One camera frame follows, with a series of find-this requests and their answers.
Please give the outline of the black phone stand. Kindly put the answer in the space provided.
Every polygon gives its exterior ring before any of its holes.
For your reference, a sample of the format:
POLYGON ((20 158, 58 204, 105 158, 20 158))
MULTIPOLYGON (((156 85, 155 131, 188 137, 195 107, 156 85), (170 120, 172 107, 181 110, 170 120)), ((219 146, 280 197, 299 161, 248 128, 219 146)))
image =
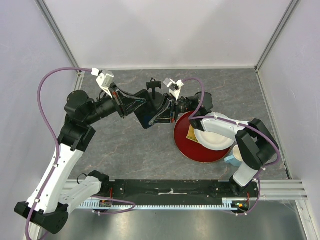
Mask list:
POLYGON ((162 82, 154 79, 153 77, 149 82, 146 83, 147 90, 151 89, 152 92, 152 99, 156 99, 156 88, 162 88, 162 82))

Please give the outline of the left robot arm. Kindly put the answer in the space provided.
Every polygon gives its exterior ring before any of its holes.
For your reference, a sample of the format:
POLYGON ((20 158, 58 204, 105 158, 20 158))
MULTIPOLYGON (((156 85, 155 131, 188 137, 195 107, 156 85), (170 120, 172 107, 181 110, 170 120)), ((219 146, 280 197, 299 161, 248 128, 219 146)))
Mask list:
POLYGON ((83 90, 76 90, 67 97, 64 110, 65 123, 59 136, 54 137, 55 152, 39 185, 26 201, 18 202, 14 211, 26 218, 25 235, 30 237, 33 223, 51 234, 57 234, 67 223, 69 215, 92 196, 104 197, 110 192, 109 177, 97 170, 68 193, 64 185, 78 160, 87 150, 96 131, 92 125, 113 113, 122 118, 147 106, 147 90, 130 94, 114 83, 110 93, 94 100, 83 90))

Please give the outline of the black smartphone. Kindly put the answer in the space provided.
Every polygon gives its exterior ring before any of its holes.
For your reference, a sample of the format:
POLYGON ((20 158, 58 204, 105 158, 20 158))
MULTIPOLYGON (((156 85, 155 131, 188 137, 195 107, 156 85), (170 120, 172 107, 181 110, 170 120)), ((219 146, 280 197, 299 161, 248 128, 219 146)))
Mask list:
POLYGON ((153 99, 153 93, 143 89, 136 93, 134 96, 146 99, 146 103, 141 105, 135 112, 139 123, 144 129, 149 129, 152 125, 149 125, 150 120, 156 115, 160 107, 162 106, 164 96, 155 91, 155 99, 153 99))

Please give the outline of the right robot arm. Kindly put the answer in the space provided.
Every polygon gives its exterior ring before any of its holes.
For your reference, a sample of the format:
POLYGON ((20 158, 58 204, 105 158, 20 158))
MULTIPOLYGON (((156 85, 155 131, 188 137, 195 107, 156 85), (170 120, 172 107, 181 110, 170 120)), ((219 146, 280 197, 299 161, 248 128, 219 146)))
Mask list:
POLYGON ((276 140, 261 120, 237 121, 213 112, 212 95, 208 92, 180 98, 155 92, 150 94, 150 101, 153 113, 148 126, 175 121, 179 114, 189 112, 193 137, 205 149, 221 151, 236 144, 237 151, 232 154, 240 165, 229 184, 235 197, 242 196, 267 162, 280 154, 276 140))

